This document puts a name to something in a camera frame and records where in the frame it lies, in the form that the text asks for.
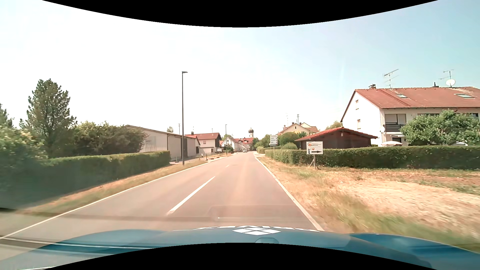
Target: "sign post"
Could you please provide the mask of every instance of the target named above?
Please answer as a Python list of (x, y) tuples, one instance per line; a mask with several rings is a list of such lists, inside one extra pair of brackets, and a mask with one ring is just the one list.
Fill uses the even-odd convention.
[(275, 146), (278, 143), (278, 135), (270, 135), (270, 146), (273, 146), (273, 159), (275, 160)]
[(316, 164), (316, 155), (323, 155), (324, 154), (324, 143), (323, 142), (307, 142), (307, 155), (313, 155), (313, 167), (315, 170), (318, 170), (317, 164)]

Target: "satellite dish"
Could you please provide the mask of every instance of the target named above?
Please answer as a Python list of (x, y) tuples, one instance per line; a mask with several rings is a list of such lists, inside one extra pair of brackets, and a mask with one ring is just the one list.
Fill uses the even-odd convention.
[(454, 79), (447, 80), (447, 81), (446, 81), (446, 84), (447, 84), (448, 86), (453, 86), (453, 85), (455, 84), (455, 80), (454, 80)]

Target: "car hood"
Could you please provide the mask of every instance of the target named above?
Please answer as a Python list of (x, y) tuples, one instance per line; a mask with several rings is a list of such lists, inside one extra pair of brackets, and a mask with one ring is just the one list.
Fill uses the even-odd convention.
[(213, 243), (269, 243), (330, 248), (400, 260), (434, 269), (473, 270), (480, 264), (478, 253), (414, 237), (377, 233), (342, 234), (302, 228), (243, 225), (176, 231), (116, 230), (93, 233), (45, 245), (0, 261), (0, 268), (12, 270), (38, 268), (51, 266), (49, 263), (53, 259), (56, 265), (62, 265), (150, 248)]

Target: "signboard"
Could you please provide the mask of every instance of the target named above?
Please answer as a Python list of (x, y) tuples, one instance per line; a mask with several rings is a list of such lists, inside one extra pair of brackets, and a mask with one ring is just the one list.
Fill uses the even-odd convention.
[(277, 145), (278, 143), (278, 135), (270, 135), (270, 145)]
[(322, 155), (323, 153), (323, 142), (307, 142), (307, 155)]

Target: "road edge line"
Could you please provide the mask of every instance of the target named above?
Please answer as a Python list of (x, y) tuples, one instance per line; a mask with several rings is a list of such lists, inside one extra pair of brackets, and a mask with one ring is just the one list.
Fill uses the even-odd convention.
[(181, 171), (179, 171), (179, 172), (174, 172), (174, 173), (172, 173), (172, 174), (165, 175), (165, 176), (162, 176), (162, 177), (157, 178), (157, 179), (153, 179), (153, 180), (151, 180), (151, 181), (149, 181), (149, 182), (146, 182), (146, 183), (143, 183), (143, 184), (140, 184), (140, 185), (136, 185), (136, 186), (131, 187), (131, 188), (129, 188), (129, 189), (125, 189), (125, 190), (120, 191), (120, 192), (118, 192), (118, 193), (112, 194), (112, 195), (110, 195), (110, 196), (108, 196), (108, 197), (102, 198), (102, 199), (100, 199), (100, 200), (98, 200), (98, 201), (91, 202), (91, 203), (89, 203), (89, 204), (87, 204), (87, 205), (80, 206), (80, 207), (78, 207), (78, 208), (72, 209), (72, 210), (67, 211), (67, 212), (65, 212), (65, 213), (56, 215), (56, 216), (54, 216), (54, 217), (51, 217), (51, 218), (48, 218), (48, 219), (46, 219), (46, 220), (37, 222), (37, 223), (32, 224), (32, 225), (30, 225), (30, 226), (27, 226), (27, 227), (25, 227), (25, 228), (23, 228), (23, 229), (19, 229), (19, 230), (13, 232), (13, 233), (9, 233), (9, 234), (6, 234), (6, 235), (4, 235), (4, 236), (0, 236), (0, 240), (2, 240), (2, 239), (4, 239), (4, 238), (7, 238), (7, 237), (9, 237), (9, 236), (12, 236), (12, 235), (14, 235), (14, 234), (17, 234), (17, 233), (21, 233), (21, 232), (23, 232), (23, 231), (26, 231), (26, 230), (28, 230), (28, 229), (30, 229), (30, 228), (33, 228), (33, 227), (35, 227), (35, 226), (37, 226), (37, 225), (40, 225), (40, 224), (43, 224), (43, 223), (45, 223), (45, 222), (47, 222), (47, 221), (50, 221), (50, 220), (52, 220), (52, 219), (61, 217), (61, 216), (63, 216), (63, 215), (66, 215), (66, 214), (72, 213), (72, 212), (74, 212), (74, 211), (80, 210), (80, 209), (82, 209), (82, 208), (85, 208), (85, 207), (87, 207), (87, 206), (93, 205), (93, 204), (95, 204), (95, 203), (97, 203), (97, 202), (101, 202), (101, 201), (103, 201), (103, 200), (106, 200), (106, 199), (111, 198), (111, 197), (113, 197), (113, 196), (116, 196), (116, 195), (118, 195), (118, 194), (124, 193), (124, 192), (126, 192), (126, 191), (131, 190), (131, 189), (134, 189), (134, 188), (140, 187), (140, 186), (142, 186), (142, 185), (149, 184), (149, 183), (151, 183), (151, 182), (160, 180), (160, 179), (162, 179), (162, 178), (169, 177), (169, 176), (171, 176), (171, 175), (174, 175), (174, 174), (177, 174), (177, 173), (180, 173), (180, 172), (184, 172), (184, 171), (187, 171), (187, 170), (190, 170), (190, 169), (193, 169), (193, 168), (197, 168), (197, 167), (200, 167), (200, 166), (203, 166), (203, 165), (206, 165), (206, 164), (209, 164), (209, 162), (204, 163), (204, 164), (200, 164), (200, 165), (197, 165), (197, 166), (193, 166), (193, 167), (191, 167), (191, 168), (187, 168), (187, 169), (181, 170)]
[(271, 172), (267, 168), (267, 166), (265, 166), (260, 160), (258, 160), (257, 157), (255, 157), (255, 159), (272, 175), (273, 179), (275, 179), (275, 181), (280, 185), (280, 187), (283, 189), (283, 191), (285, 191), (285, 193), (288, 195), (288, 197), (290, 197), (290, 199), (293, 201), (293, 203), (300, 209), (300, 211), (302, 211), (302, 213), (310, 221), (310, 223), (312, 223), (312, 225), (315, 227), (315, 229), (317, 229), (319, 231), (325, 231), (320, 226), (320, 224), (318, 224), (318, 222), (307, 212), (307, 210), (305, 210), (305, 208), (303, 208), (303, 206), (292, 196), (292, 194), (290, 194), (290, 192), (282, 185), (282, 183), (280, 183), (280, 181), (277, 179), (277, 177), (275, 177), (273, 172)]

